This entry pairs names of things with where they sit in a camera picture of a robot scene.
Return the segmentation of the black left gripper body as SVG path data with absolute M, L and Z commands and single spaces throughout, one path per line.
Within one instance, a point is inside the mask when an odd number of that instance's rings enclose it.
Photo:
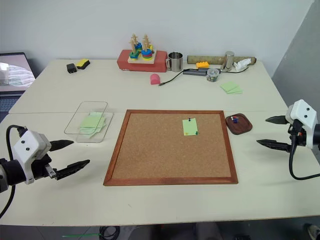
M 45 154 L 41 159 L 35 159 L 33 161 L 32 173 L 35 180 L 46 177 L 56 177 L 56 171 L 50 166 L 51 161 L 52 159 L 49 157 L 48 154 Z

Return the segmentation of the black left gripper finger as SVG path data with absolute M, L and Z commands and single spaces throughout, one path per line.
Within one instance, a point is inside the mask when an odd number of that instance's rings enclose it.
M 61 170 L 55 170 L 55 173 L 56 173 L 55 179 L 58 181 L 63 178 L 66 178 L 70 175 L 73 175 L 76 172 L 83 169 L 89 163 L 90 163 L 90 160 L 87 159 L 87 160 L 72 163 L 72 164 L 68 165 L 66 168 L 63 168 Z
M 66 139 L 50 141 L 51 148 L 49 149 L 49 151 L 50 152 L 57 151 L 57 150 L 65 148 L 73 143 L 74 143 L 74 141 L 66 140 Z

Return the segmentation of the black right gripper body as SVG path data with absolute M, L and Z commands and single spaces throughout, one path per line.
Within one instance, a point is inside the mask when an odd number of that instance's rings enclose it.
M 288 133 L 290 134 L 289 138 L 293 146 L 306 146 L 307 133 L 303 128 L 303 124 L 299 120 L 295 119 L 293 123 L 290 124 Z

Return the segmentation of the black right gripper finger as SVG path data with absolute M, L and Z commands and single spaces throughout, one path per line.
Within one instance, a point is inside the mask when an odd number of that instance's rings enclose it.
M 277 142 L 276 140 L 260 139 L 260 140 L 257 140 L 256 142 L 262 146 L 265 146 L 273 150 L 280 150 L 285 152 L 290 152 L 291 150 L 291 145 L 283 142 Z
M 266 122 L 278 124 L 278 125 L 286 125 L 288 124 L 288 121 L 286 119 L 285 115 L 277 115 L 277 116 L 271 116 L 265 120 Z

